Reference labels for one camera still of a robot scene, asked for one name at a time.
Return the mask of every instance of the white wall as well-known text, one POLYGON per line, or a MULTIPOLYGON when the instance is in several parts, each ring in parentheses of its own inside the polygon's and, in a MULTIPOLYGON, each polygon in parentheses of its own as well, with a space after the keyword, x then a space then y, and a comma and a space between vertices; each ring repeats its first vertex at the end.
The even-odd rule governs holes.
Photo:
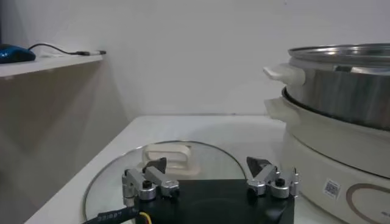
POLYGON ((129 118, 263 113, 282 86, 261 68, 287 49, 390 41, 387 0, 3 1, 10 43, 108 50, 129 118))

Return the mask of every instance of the computer mouse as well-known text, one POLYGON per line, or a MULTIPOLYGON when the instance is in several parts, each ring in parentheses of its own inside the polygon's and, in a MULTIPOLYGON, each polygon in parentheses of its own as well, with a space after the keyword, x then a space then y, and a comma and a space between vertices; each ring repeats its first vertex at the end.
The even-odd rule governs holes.
POLYGON ((32 51, 25 48, 10 44, 0 44, 0 64, 34 61, 36 57, 32 51))

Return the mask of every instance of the screw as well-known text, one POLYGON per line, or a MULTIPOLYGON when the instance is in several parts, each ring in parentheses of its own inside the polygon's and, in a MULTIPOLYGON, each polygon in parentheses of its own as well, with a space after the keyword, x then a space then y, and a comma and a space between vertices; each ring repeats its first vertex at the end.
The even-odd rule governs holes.
POLYGON ((149 188, 152 188, 152 182, 150 182, 149 180, 145 180, 142 182, 142 188, 143 189, 149 189, 149 188))
POLYGON ((275 180, 275 185, 276 185, 277 187, 283 187, 283 186, 285 185, 284 179, 282 179, 282 178, 276 179, 276 180, 275 180))

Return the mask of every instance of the pot handle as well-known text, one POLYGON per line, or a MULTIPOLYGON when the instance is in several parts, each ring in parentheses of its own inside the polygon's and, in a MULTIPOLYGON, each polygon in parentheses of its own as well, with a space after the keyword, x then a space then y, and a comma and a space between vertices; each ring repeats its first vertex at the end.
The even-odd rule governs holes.
POLYGON ((268 115, 275 120, 286 122, 288 125, 300 124, 298 112, 291 108, 282 97, 264 100, 268 115))
POLYGON ((263 71, 268 78, 281 81, 286 85, 303 85, 305 83, 305 71, 288 63, 264 67, 263 71))

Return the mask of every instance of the pot lid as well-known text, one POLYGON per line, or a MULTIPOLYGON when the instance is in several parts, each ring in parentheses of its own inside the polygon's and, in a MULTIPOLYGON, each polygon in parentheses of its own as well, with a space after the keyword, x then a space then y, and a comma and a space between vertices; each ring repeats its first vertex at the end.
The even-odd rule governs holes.
POLYGON ((290 56, 303 60, 365 66, 390 66, 390 43, 298 47, 290 56))
POLYGON ((165 174, 176 180, 246 179, 240 163, 232 155, 213 145, 195 141, 149 144, 114 159, 93 178, 83 199, 84 218, 89 220, 100 212, 124 208, 122 173, 131 168, 141 171, 150 159, 161 157, 167 159, 165 174), (156 145, 176 149, 161 151, 156 149, 156 145))

